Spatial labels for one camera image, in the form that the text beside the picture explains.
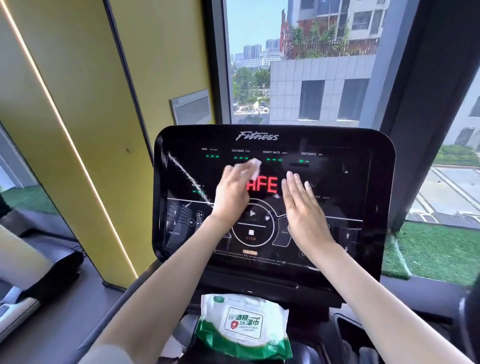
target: blue sky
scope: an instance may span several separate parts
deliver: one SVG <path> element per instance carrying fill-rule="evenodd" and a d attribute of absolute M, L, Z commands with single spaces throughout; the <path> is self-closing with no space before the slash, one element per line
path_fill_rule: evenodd
<path fill-rule="evenodd" d="M 243 53 L 243 46 L 280 38 L 282 10 L 288 0 L 227 0 L 230 54 Z"/>

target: display screen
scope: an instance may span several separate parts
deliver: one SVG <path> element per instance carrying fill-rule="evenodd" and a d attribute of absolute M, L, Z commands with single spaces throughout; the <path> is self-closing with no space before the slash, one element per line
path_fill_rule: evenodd
<path fill-rule="evenodd" d="M 211 213 L 215 190 L 226 165 L 252 158 L 260 175 L 246 188 L 250 202 L 239 221 L 218 244 L 210 263 L 302 277 L 314 265 L 288 232 L 281 180 L 287 171 L 309 181 L 333 238 L 355 257 L 362 228 L 371 151 L 367 148 L 308 147 L 291 150 L 232 149 L 178 144 L 168 151 L 164 253 L 174 253 Z"/>

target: person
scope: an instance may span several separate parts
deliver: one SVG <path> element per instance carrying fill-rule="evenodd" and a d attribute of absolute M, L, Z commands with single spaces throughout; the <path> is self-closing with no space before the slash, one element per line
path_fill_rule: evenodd
<path fill-rule="evenodd" d="M 254 171 L 249 162 L 225 167 L 212 214 L 131 296 L 81 364 L 157 362 L 216 245 L 247 207 Z M 308 182 L 287 172 L 281 186 L 290 235 L 360 319 L 385 363 L 472 363 L 333 240 Z"/>

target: treadmill console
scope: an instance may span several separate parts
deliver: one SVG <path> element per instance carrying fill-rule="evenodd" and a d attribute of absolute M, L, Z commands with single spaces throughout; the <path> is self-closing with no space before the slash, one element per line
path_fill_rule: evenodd
<path fill-rule="evenodd" d="M 250 203 L 218 244 L 207 268 L 314 290 L 331 285 L 288 233 L 281 180 L 309 181 L 333 238 L 380 278 L 395 151 L 369 129 L 192 125 L 164 129 L 155 144 L 153 248 L 171 256 L 212 212 L 223 168 L 251 158 L 260 175 Z"/>

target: wet wipes package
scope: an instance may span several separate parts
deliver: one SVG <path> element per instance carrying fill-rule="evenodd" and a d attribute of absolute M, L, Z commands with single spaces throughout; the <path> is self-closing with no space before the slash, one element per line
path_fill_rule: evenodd
<path fill-rule="evenodd" d="M 205 294 L 197 338 L 210 348 L 246 360 L 289 359 L 288 310 L 241 294 Z"/>

